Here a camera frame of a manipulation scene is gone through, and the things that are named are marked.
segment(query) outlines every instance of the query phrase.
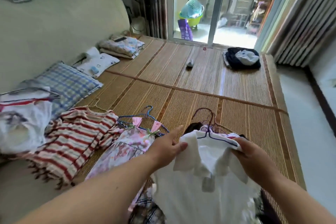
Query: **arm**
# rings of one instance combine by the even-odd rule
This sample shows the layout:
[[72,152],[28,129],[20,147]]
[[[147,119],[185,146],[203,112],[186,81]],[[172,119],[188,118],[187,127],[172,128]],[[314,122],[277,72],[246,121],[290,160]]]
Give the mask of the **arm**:
[[233,151],[247,175],[271,194],[290,224],[336,223],[336,218],[298,184],[284,177],[267,153],[237,138],[243,152]]
[[186,149],[186,143],[173,142],[181,129],[156,139],[145,154],[42,205],[19,223],[127,223],[127,209],[145,181]]

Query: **bamboo mat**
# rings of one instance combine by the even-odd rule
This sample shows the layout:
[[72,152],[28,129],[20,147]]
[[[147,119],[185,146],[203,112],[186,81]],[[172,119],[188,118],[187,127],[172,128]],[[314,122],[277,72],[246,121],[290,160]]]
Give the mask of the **bamboo mat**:
[[[218,123],[255,142],[270,155],[283,175],[305,188],[271,56],[262,56],[262,68],[258,71],[233,72],[225,68],[222,50],[204,50],[150,37],[140,40],[146,43],[141,54],[132,61],[121,60],[105,71],[99,77],[104,86],[77,106],[93,103],[98,97],[100,108],[112,109],[121,116],[137,114],[151,105],[151,115],[169,130],[181,124],[185,130],[195,110],[207,107],[216,114]],[[185,63],[190,58],[195,65],[186,70]],[[193,122],[207,118],[208,113],[202,111]],[[94,153],[82,175],[87,175],[101,154],[101,151]],[[278,206],[270,200],[286,223]]]

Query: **purple bag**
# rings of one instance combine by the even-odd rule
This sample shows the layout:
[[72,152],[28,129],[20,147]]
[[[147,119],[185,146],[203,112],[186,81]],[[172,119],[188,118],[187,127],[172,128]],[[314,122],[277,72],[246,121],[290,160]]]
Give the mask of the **purple bag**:
[[193,33],[188,25],[187,19],[180,19],[177,21],[181,31],[181,38],[188,41],[193,41]]

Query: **blue plaid pillow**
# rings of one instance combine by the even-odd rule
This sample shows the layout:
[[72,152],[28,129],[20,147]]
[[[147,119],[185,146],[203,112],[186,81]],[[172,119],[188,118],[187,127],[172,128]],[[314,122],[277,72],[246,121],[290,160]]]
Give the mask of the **blue plaid pillow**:
[[63,62],[53,64],[30,83],[49,86],[61,98],[53,100],[51,119],[72,108],[103,84]]

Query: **dark baseboard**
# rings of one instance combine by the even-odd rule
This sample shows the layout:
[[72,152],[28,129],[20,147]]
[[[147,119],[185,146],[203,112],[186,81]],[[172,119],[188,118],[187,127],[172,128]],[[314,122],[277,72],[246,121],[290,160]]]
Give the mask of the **dark baseboard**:
[[323,92],[321,91],[319,85],[317,84],[311,70],[309,69],[309,67],[305,67],[304,72],[307,76],[307,79],[310,83],[310,86],[312,87],[317,100],[322,108],[322,111],[324,112],[325,117],[327,118],[327,121],[332,129],[332,131],[334,132],[334,135],[336,137],[336,117],[335,114],[333,112],[333,110],[330,108],[330,105],[327,102],[326,97],[323,95]]

